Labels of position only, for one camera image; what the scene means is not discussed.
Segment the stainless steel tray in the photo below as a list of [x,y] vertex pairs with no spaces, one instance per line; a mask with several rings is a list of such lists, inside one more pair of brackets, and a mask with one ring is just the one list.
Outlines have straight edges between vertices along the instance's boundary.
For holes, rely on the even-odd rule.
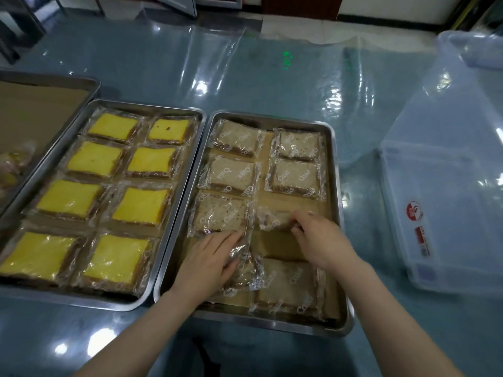
[[71,88],[89,91],[87,98],[85,98],[85,100],[82,101],[82,103],[75,109],[75,112],[68,118],[66,124],[43,149],[42,153],[44,155],[41,156],[39,161],[32,164],[24,172],[23,177],[20,178],[16,186],[9,192],[9,194],[2,200],[2,202],[0,202],[1,216],[6,211],[7,207],[12,203],[17,194],[22,190],[26,181],[33,176],[35,170],[44,162],[45,156],[53,149],[56,143],[61,140],[64,133],[72,125],[75,118],[82,112],[83,108],[98,95],[101,83],[91,78],[78,78],[65,75],[34,74],[11,70],[0,71],[0,82],[21,83],[32,86]]
[[[179,256],[182,250],[181,242],[187,232],[190,203],[194,195],[197,193],[198,174],[201,167],[204,166],[205,150],[211,130],[220,119],[229,119],[265,130],[282,127],[322,133],[327,138],[327,151],[329,154],[328,184],[330,188],[329,194],[331,198],[331,214],[334,221],[336,221],[342,229],[344,228],[341,188],[337,165],[336,136],[332,127],[326,123],[318,121],[307,122],[299,120],[284,120],[261,115],[218,111],[211,116],[209,123],[205,126],[201,145],[192,168],[192,173],[187,183],[187,187],[185,188],[184,198],[180,205],[170,240],[167,244],[164,260],[160,266],[159,276],[155,281],[154,300],[156,302],[159,300],[162,293],[167,291],[173,284],[174,277],[177,272]],[[353,328],[354,310],[342,289],[339,290],[338,296],[340,297],[340,301],[338,303],[341,307],[341,319],[330,319],[326,322],[318,322],[314,321],[314,319],[305,320],[301,317],[285,321],[278,319],[277,317],[270,316],[267,313],[250,313],[246,308],[228,306],[224,304],[203,304],[194,312],[193,316],[201,319],[233,322],[241,325],[302,334],[318,336],[346,336]]]
[[51,303],[60,304],[70,304],[72,306],[79,307],[90,307],[99,308],[104,310],[113,311],[130,311],[143,302],[145,302],[152,292],[154,287],[155,278],[159,271],[161,260],[164,256],[167,242],[175,224],[175,217],[179,205],[182,201],[182,196],[189,179],[192,164],[196,158],[199,142],[201,140],[204,125],[206,121],[206,114],[203,110],[198,108],[171,108],[171,107],[158,107],[149,106],[147,104],[135,104],[127,102],[118,101],[105,101],[102,99],[96,99],[90,102],[79,114],[79,116],[74,120],[74,122],[68,127],[68,129],[63,133],[60,140],[53,146],[50,153],[48,153],[40,166],[35,170],[32,177],[27,180],[23,189],[18,193],[14,201],[10,204],[6,212],[0,217],[0,228],[6,228],[13,224],[17,225],[19,221],[23,218],[20,213],[24,206],[29,203],[33,198],[34,194],[39,190],[40,183],[47,177],[47,175],[52,171],[60,161],[61,157],[65,154],[68,147],[72,144],[76,135],[79,133],[80,129],[84,126],[86,120],[91,116],[91,114],[96,110],[97,107],[104,106],[106,108],[119,109],[126,112],[137,113],[142,115],[153,115],[153,114],[165,114],[165,115],[182,115],[182,116],[197,116],[201,124],[196,133],[196,137],[192,143],[192,148],[187,156],[185,164],[182,169],[182,173],[179,178],[177,191],[173,197],[171,211],[167,217],[167,224],[165,231],[162,235],[159,249],[155,256],[154,264],[148,279],[148,284],[145,292],[140,298],[135,298],[124,296],[123,298],[119,294],[115,294],[114,298],[92,296],[79,293],[68,293],[63,295],[62,293],[56,291],[39,291],[30,289],[29,287],[23,287],[18,285],[0,285],[0,296],[12,297],[12,298],[22,298],[26,300],[36,300]]

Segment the tiled floor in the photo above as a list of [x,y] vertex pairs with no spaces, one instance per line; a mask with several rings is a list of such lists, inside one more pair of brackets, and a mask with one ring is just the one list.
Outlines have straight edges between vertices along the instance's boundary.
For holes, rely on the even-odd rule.
[[[60,0],[69,8],[98,10],[94,0]],[[133,0],[101,0],[107,18],[135,19],[144,8],[164,9],[159,3]],[[37,12],[40,18],[57,11],[55,1]],[[397,52],[424,52],[435,50],[435,34],[362,24],[348,24],[309,18],[294,18],[277,15],[261,15],[246,12],[237,14],[241,18],[262,20],[261,36],[267,39],[296,39],[311,43],[338,43],[344,46],[370,50]]]

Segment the label sticker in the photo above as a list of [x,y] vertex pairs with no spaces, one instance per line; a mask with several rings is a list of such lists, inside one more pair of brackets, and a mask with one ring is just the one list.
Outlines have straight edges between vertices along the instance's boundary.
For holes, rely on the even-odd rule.
[[423,218],[424,212],[421,209],[421,205],[417,201],[411,201],[407,205],[407,217],[411,221],[420,221]]
[[414,229],[415,236],[418,239],[419,247],[421,248],[421,255],[424,257],[431,256],[430,247],[428,246],[428,242],[426,240],[426,235],[424,233],[424,227],[418,226]]

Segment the hand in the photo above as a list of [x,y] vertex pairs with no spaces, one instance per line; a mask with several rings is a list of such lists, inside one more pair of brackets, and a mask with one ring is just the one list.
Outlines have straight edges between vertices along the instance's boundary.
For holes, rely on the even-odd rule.
[[306,259],[314,266],[339,274],[360,259],[334,222],[304,210],[292,212],[290,222],[297,222],[291,232]]
[[175,291],[195,309],[210,298],[236,270],[239,259],[227,266],[230,250],[242,232],[212,233],[198,241],[187,253],[171,291]]

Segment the door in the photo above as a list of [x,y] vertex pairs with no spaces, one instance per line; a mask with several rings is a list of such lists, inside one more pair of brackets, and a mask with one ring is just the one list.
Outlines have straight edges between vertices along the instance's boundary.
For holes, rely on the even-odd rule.
[[164,4],[170,5],[175,9],[180,10],[192,17],[197,17],[196,0],[157,0]]

